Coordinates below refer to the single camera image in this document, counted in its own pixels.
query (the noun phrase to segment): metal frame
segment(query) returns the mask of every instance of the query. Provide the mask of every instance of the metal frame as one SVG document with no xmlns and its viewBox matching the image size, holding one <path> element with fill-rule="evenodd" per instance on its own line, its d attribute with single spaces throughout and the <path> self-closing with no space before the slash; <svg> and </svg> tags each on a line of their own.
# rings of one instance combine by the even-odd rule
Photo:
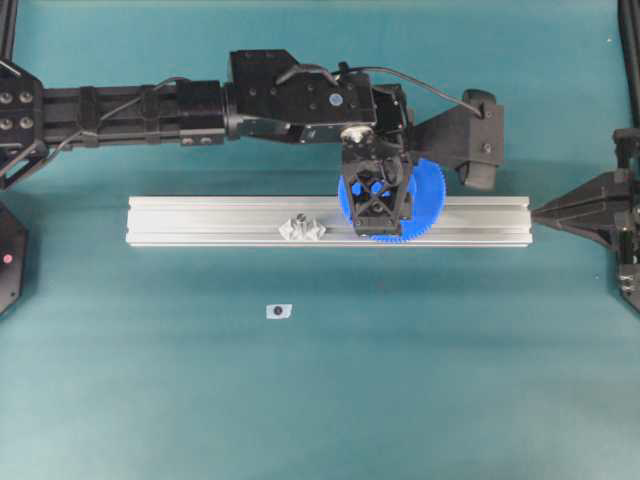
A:
<svg viewBox="0 0 640 480">
<path fill-rule="evenodd" d="M 234 247 L 526 247 L 532 242 L 528 197 L 449 197 L 434 227 L 407 243 L 358 237 L 336 197 L 131 197 L 133 246 Z M 326 233 L 285 240 L 278 228 L 299 214 Z"/>
</svg>

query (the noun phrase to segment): teal surface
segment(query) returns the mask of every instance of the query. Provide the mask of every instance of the teal surface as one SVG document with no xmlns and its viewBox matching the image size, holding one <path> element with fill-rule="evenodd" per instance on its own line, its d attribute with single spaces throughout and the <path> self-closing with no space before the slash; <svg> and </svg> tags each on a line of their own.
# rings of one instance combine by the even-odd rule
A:
<svg viewBox="0 0 640 480">
<path fill-rule="evenodd" d="M 48 87 L 135 85 L 285 47 L 487 89 L 507 112 L 498 192 L 539 205 L 614 166 L 615 3 L 25 0 L 15 61 Z M 448 107 L 407 91 L 419 118 Z M 249 140 L 77 150 L 2 194 L 32 237 L 0 321 L 0 479 L 637 479 L 640 317 L 595 244 L 124 241 L 129 195 L 333 194 L 339 159 Z M 278 302 L 292 318 L 265 320 Z"/>
</svg>

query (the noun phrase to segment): gear teeth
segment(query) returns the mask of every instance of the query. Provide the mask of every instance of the gear teeth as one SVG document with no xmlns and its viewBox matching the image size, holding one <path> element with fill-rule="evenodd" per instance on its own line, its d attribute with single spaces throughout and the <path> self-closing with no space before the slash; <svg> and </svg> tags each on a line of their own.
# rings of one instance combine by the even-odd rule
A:
<svg viewBox="0 0 640 480">
<path fill-rule="evenodd" d="M 412 180 L 415 185 L 413 216 L 411 220 L 401 220 L 403 234 L 374 235 L 372 240 L 380 243 L 406 243 L 428 232 L 438 220 L 446 198 L 446 183 L 440 167 L 426 159 L 420 159 L 413 169 Z M 340 177 L 338 186 L 340 207 L 345 218 L 351 223 L 351 212 L 346 195 L 344 179 Z"/>
</svg>

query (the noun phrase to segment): black metal mount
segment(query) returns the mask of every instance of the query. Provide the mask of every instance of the black metal mount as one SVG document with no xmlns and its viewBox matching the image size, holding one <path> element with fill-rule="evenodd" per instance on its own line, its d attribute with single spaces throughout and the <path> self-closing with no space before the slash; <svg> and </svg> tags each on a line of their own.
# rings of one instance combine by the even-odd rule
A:
<svg viewBox="0 0 640 480">
<path fill-rule="evenodd" d="M 593 240 L 616 255 L 620 292 L 640 311 L 640 4 L 619 0 L 618 24 L 634 128 L 613 133 L 617 169 L 534 210 L 533 220 Z"/>
</svg>

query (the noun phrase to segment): screw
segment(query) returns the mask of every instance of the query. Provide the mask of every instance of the screw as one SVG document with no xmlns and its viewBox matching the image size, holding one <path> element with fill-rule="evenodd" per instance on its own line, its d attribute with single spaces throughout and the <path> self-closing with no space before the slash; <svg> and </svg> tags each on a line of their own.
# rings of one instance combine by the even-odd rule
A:
<svg viewBox="0 0 640 480">
<path fill-rule="evenodd" d="M 22 103 L 31 103 L 33 102 L 33 95 L 31 95 L 31 93 L 29 92 L 22 92 L 20 94 L 20 101 Z"/>
<path fill-rule="evenodd" d="M 20 119 L 20 126 L 27 130 L 33 127 L 33 120 L 30 117 L 22 117 Z"/>
<path fill-rule="evenodd" d="M 340 95 L 339 93 L 332 93 L 331 95 L 329 95 L 329 103 L 334 107 L 339 107 L 340 105 L 342 105 L 342 101 L 342 95 Z"/>
</svg>

